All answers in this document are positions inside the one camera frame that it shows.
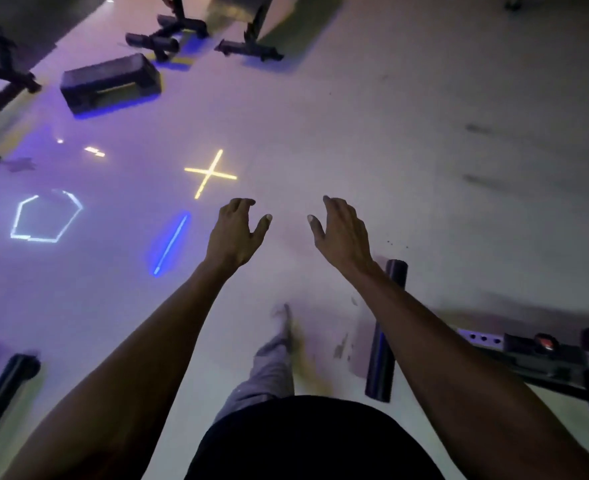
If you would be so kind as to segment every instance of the purple lit floor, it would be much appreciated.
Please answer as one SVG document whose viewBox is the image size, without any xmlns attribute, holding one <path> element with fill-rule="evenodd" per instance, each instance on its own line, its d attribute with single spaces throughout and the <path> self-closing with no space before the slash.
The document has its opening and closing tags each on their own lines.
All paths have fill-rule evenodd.
<svg viewBox="0 0 589 480">
<path fill-rule="evenodd" d="M 209 1 L 186 0 L 187 13 Z M 373 253 L 406 260 L 408 290 L 444 317 L 491 314 L 476 324 L 491 333 L 546 331 L 541 316 L 589 325 L 589 0 L 520 14 L 502 0 L 295 3 L 268 13 L 281 63 L 214 52 L 244 28 L 220 24 L 160 68 L 161 96 L 75 119 L 62 72 L 132 54 L 124 34 L 154 31 L 165 12 L 107 2 L 35 67 L 43 92 L 0 116 L 0 341 L 44 363 L 0 430 L 0 473 L 191 273 L 235 196 L 255 198 L 252 223 L 270 212 L 272 227 L 215 303 L 146 478 L 183 477 L 286 301 L 323 390 L 371 404 L 372 319 L 306 222 L 323 194 L 356 207 Z M 184 169 L 208 169 L 220 150 L 215 171 L 236 179 L 213 176 L 195 199 L 204 176 Z M 539 393 L 589 448 L 587 406 Z M 375 406 L 462 478 L 400 371 L 393 402 Z"/>
</svg>

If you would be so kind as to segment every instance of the leg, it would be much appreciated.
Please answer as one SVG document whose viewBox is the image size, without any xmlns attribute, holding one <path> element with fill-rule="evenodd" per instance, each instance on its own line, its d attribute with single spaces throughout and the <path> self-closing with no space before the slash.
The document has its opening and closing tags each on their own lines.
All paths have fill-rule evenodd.
<svg viewBox="0 0 589 480">
<path fill-rule="evenodd" d="M 281 314 L 285 315 L 279 317 L 283 321 L 281 331 L 257 351 L 250 378 L 233 390 L 215 422 L 247 406 L 295 395 L 290 357 L 290 308 L 286 305 Z"/>
</svg>

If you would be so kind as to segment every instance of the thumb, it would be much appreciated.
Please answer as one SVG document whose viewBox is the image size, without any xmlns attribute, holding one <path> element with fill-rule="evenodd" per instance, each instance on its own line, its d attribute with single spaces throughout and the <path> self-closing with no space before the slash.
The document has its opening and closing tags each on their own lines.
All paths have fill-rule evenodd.
<svg viewBox="0 0 589 480">
<path fill-rule="evenodd" d="M 255 249 L 259 249 L 259 246 L 263 242 L 263 238 L 266 237 L 266 233 L 268 232 L 268 228 L 270 227 L 271 221 L 271 214 L 266 214 L 265 216 L 259 219 L 259 224 L 257 224 L 255 232 L 252 233 L 252 242 L 255 245 Z"/>
<path fill-rule="evenodd" d="M 315 245 L 318 245 L 326 237 L 326 234 L 323 232 L 323 227 L 321 226 L 319 219 L 312 214 L 308 216 L 308 222 L 310 223 L 310 228 L 314 235 L 314 243 Z"/>
</svg>

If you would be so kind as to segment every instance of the white panel with holes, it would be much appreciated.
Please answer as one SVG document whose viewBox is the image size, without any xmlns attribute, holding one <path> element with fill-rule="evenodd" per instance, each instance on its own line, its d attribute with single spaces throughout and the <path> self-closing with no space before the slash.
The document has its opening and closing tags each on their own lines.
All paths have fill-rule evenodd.
<svg viewBox="0 0 589 480">
<path fill-rule="evenodd" d="M 503 335 L 492 335 L 491 333 L 463 330 L 462 328 L 458 328 L 457 333 L 472 345 L 503 350 Z"/>
</svg>

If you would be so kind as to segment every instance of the yellow light line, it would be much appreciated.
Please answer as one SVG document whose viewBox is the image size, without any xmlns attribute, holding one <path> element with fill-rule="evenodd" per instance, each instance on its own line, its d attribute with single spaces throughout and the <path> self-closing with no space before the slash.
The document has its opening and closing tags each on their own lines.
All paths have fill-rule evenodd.
<svg viewBox="0 0 589 480">
<path fill-rule="evenodd" d="M 215 167 L 217 166 L 217 162 L 219 161 L 219 158 L 221 158 L 221 155 L 223 154 L 223 152 L 224 152 L 223 150 L 219 150 L 217 152 L 217 156 L 215 157 L 212 164 L 210 165 L 210 168 L 208 169 L 208 172 L 206 173 L 206 176 L 204 177 L 204 181 L 201 182 L 201 186 L 199 187 L 199 190 L 197 190 L 197 194 L 195 195 L 195 200 L 198 199 L 199 196 L 201 195 L 201 193 L 204 191 L 204 187 L 206 186 L 206 182 L 210 178 L 210 175 L 213 174 L 213 171 L 215 170 Z"/>
<path fill-rule="evenodd" d="M 191 171 L 193 173 L 201 173 L 203 175 L 208 174 L 208 170 L 202 170 L 199 168 L 184 168 L 185 171 Z M 221 178 L 230 178 L 231 180 L 236 180 L 237 177 L 234 175 L 229 175 L 228 173 L 219 173 L 218 171 L 213 171 L 211 174 L 213 177 L 221 177 Z"/>
</svg>

